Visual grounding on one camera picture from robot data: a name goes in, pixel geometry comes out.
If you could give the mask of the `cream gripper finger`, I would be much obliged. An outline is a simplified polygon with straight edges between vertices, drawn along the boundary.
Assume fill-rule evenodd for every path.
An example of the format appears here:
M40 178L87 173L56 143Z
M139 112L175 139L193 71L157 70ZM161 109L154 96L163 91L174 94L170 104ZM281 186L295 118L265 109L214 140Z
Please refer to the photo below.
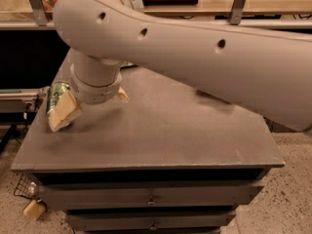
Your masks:
M130 101L129 97L125 93L122 87L119 88L118 93L115 95L114 99L116 101L127 103Z
M83 110L75 96L70 92L64 92L54 109L48 113L48 123L53 132L68 126L77 119Z

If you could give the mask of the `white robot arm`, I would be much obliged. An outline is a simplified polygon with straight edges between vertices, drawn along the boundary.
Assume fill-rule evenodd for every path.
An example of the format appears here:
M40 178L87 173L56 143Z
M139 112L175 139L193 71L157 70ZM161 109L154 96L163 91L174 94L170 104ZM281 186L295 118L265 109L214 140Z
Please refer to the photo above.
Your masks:
M308 35L146 15L141 0L58 0L53 20L76 55L74 95L116 95L132 62L299 132L312 128Z

